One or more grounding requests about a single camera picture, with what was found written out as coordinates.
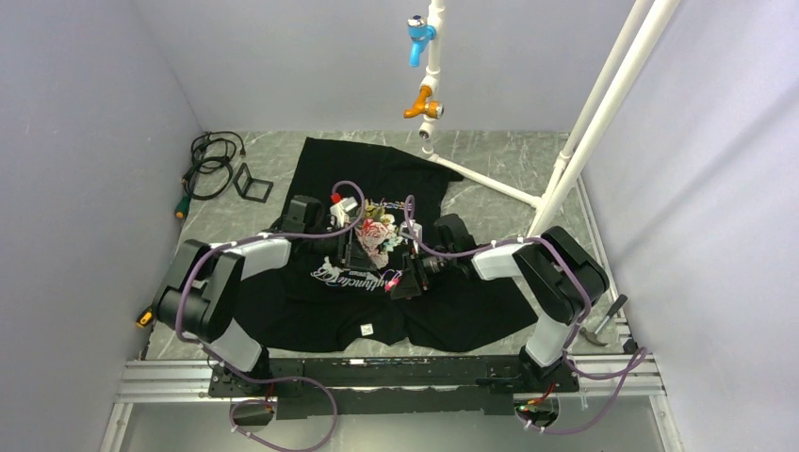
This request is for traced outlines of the black floral print t-shirt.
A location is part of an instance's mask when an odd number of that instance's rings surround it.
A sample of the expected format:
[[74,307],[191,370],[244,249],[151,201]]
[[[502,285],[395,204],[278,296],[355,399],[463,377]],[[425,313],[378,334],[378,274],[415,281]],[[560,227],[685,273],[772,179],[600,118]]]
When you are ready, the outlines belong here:
[[399,233],[405,199],[415,198],[423,240],[435,247],[433,224],[448,186],[459,180],[451,169],[391,147],[308,138],[289,195],[327,202],[333,192],[361,189],[367,212],[355,233],[375,267],[348,269],[294,243],[286,266],[241,285],[236,321],[261,345],[298,352],[342,351],[359,338],[467,352],[533,325],[535,312],[509,279],[485,282],[453,269],[419,297],[394,300],[385,290],[409,249]]

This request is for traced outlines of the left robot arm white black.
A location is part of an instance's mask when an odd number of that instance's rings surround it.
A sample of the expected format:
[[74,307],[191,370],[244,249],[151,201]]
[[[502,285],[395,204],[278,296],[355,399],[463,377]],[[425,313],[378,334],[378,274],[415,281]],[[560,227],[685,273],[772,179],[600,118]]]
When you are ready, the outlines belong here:
[[286,266],[301,245],[331,260],[371,263],[355,237],[355,225],[366,213],[364,198],[335,193],[331,201],[328,227],[320,224],[320,201],[297,195],[277,224],[260,234],[220,244],[183,242],[139,324],[155,320],[169,326],[180,340],[203,346],[210,356],[235,368],[233,381],[243,393],[263,393],[272,376],[269,351],[234,318],[242,284]]

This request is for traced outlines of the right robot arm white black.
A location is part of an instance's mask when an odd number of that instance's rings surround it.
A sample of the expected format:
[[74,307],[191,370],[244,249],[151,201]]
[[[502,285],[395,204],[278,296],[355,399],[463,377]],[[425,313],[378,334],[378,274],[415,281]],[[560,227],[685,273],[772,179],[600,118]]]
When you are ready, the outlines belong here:
[[532,391],[545,389],[555,379],[582,316],[609,289],[605,270],[560,226],[483,246],[455,214],[439,218],[433,227],[440,238],[436,248],[421,241],[416,221],[402,224],[401,233],[414,243],[386,291],[392,299],[414,298],[431,288],[433,276],[455,269],[482,281],[524,280],[543,313],[520,351],[519,378]]

